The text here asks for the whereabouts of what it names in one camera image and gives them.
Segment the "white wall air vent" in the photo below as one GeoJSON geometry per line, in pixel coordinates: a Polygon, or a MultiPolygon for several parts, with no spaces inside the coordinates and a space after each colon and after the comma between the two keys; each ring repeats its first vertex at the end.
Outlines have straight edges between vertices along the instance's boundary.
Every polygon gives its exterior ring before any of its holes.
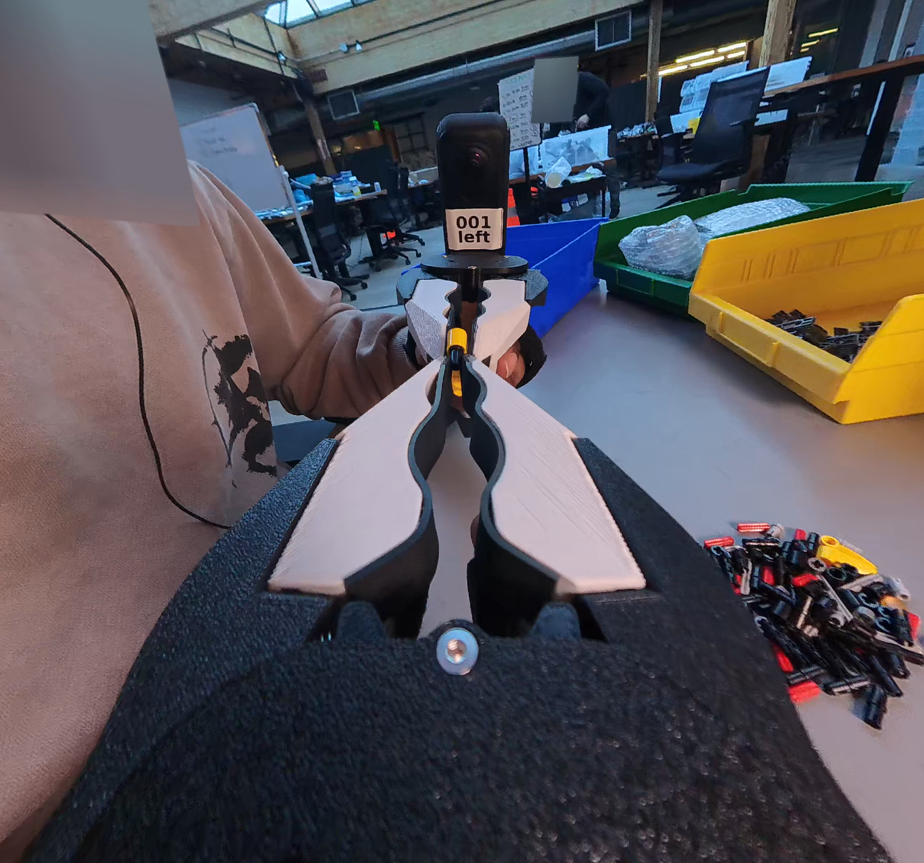
{"type": "Polygon", "coordinates": [[[594,24],[594,50],[597,52],[627,45],[633,38],[630,8],[599,16],[594,24]]]}

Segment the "blue plastic bin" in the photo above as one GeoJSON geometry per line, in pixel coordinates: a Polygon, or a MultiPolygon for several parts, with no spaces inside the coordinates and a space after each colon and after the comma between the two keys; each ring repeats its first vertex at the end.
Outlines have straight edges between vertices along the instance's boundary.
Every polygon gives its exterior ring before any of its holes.
{"type": "MultiPolygon", "coordinates": [[[[530,270],[540,271],[548,281],[543,305],[530,306],[528,325],[543,336],[564,314],[574,308],[598,279],[593,273],[596,238],[601,221],[584,219],[576,222],[537,224],[508,228],[506,252],[528,261],[530,270]]],[[[493,279],[484,284],[525,284],[511,279],[493,279]]],[[[476,303],[486,297],[483,286],[476,288],[476,303]]],[[[452,311],[448,321],[456,327],[456,307],[463,301],[462,287],[454,283],[449,296],[452,311]]]]}

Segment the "person's grey hoodie torso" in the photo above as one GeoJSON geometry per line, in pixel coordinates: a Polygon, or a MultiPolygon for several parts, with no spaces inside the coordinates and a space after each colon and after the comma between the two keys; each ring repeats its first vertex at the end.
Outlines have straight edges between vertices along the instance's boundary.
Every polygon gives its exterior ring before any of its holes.
{"type": "Polygon", "coordinates": [[[257,315],[298,274],[190,172],[194,227],[2,214],[2,861],[78,777],[177,587],[275,481],[257,315]]]}

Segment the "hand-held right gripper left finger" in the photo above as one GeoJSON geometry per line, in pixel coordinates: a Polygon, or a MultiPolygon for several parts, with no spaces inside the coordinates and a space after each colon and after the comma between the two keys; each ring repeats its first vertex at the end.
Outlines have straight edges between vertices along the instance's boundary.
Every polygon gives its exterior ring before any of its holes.
{"type": "Polygon", "coordinates": [[[428,478],[443,452],[443,365],[428,364],[344,430],[283,546],[270,592],[371,603],[422,628],[439,545],[428,478]]]}

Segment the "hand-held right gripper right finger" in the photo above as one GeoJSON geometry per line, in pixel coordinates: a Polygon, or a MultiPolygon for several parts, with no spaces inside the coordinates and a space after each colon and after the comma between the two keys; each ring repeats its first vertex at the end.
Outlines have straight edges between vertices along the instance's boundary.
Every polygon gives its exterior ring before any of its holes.
{"type": "Polygon", "coordinates": [[[469,452],[486,480],[468,565],[475,624],[515,637],[548,604],[644,591],[642,570],[571,430],[472,358],[462,393],[469,452]]]}

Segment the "white printed wall paper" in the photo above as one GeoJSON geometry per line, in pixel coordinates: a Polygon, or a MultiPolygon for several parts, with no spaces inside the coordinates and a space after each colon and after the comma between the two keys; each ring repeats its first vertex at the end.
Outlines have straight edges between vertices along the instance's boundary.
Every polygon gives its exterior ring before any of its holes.
{"type": "Polygon", "coordinates": [[[539,145],[541,125],[532,121],[534,69],[498,81],[499,109],[510,135],[510,151],[539,145]]]}

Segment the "clear plastic bag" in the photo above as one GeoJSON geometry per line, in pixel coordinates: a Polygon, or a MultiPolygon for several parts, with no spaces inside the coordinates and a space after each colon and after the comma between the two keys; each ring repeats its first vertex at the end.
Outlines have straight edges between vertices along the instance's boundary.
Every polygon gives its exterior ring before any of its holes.
{"type": "Polygon", "coordinates": [[[693,219],[681,215],[659,225],[640,226],[620,239],[619,250],[633,268],[692,281],[709,240],[784,221],[809,211],[790,198],[742,203],[693,219]]]}

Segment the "green plastic bin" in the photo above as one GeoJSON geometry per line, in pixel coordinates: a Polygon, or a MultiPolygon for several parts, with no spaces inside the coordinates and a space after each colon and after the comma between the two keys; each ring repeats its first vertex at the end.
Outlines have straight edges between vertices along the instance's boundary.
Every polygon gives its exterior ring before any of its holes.
{"type": "Polygon", "coordinates": [[[913,185],[913,180],[753,184],[743,192],[729,190],[680,203],[667,203],[646,213],[619,217],[602,224],[598,229],[594,272],[605,281],[611,295],[686,317],[690,281],[631,267],[626,261],[619,244],[635,228],[661,225],[679,216],[699,221],[707,215],[727,210],[751,216],[752,205],[776,198],[791,199],[806,207],[802,213],[788,218],[736,230],[739,233],[754,231],[899,203],[913,185]]]}

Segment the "long yellow perforated beam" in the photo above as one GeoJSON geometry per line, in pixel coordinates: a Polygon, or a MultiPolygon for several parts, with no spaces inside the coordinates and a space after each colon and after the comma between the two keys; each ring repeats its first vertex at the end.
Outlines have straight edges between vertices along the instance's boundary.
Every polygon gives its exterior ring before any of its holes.
{"type": "Polygon", "coordinates": [[[446,360],[454,397],[463,397],[462,372],[468,355],[468,334],[462,327],[452,327],[446,336],[446,360]]]}

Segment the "dark background table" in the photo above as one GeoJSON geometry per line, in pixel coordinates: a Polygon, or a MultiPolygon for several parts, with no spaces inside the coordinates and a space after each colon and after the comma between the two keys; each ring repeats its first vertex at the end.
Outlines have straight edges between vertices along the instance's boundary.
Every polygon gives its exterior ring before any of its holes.
{"type": "Polygon", "coordinates": [[[887,136],[892,128],[895,111],[905,80],[923,72],[923,56],[910,56],[896,61],[881,61],[865,68],[819,75],[797,84],[778,87],[764,93],[762,103],[768,111],[787,110],[781,139],[782,153],[790,154],[793,146],[798,113],[809,98],[817,99],[833,87],[844,84],[872,83],[879,86],[879,98],[872,110],[872,123],[866,135],[864,149],[854,176],[854,182],[872,182],[882,161],[887,136]]]}

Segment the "thin wooden post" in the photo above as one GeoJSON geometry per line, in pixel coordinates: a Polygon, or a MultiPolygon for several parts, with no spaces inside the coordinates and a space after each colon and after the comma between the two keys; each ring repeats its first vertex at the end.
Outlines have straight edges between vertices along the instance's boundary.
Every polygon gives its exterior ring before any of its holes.
{"type": "Polygon", "coordinates": [[[325,132],[322,128],[315,100],[311,93],[301,93],[300,97],[306,114],[308,127],[312,134],[311,136],[313,137],[319,159],[324,167],[325,175],[332,178],[337,174],[337,169],[326,140],[325,132]]]}

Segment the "pile of black red pins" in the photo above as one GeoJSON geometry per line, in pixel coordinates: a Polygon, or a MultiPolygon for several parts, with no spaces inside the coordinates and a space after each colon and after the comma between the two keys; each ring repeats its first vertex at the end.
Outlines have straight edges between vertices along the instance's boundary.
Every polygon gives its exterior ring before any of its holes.
{"type": "Polygon", "coordinates": [[[904,582],[837,537],[779,524],[740,522],[702,546],[768,641],[791,702],[849,698],[881,731],[923,664],[922,618],[904,582]]]}

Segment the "heap of dark grey plates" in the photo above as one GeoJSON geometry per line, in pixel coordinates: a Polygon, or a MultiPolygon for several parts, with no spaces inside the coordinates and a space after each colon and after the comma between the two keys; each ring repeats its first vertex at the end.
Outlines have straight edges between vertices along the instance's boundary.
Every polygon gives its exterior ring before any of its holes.
{"type": "Polygon", "coordinates": [[[845,362],[855,361],[883,324],[881,320],[866,320],[855,328],[835,326],[828,330],[818,323],[816,316],[803,315],[799,310],[780,310],[765,321],[845,362]]]}

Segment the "thick wooden post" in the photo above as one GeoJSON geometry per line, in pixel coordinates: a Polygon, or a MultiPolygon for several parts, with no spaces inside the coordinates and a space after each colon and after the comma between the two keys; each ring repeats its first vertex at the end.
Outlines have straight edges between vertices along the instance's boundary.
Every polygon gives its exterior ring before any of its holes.
{"type": "Polygon", "coordinates": [[[768,0],[757,65],[786,60],[797,0],[768,0]]]}

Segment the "black mesh office chair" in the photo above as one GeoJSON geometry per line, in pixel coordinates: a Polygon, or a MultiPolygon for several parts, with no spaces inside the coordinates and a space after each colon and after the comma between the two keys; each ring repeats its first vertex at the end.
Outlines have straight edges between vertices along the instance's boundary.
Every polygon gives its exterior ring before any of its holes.
{"type": "Polygon", "coordinates": [[[766,66],[710,85],[688,160],[662,165],[656,175],[660,182],[676,188],[669,203],[715,193],[723,181],[745,172],[769,73],[766,66]]]}

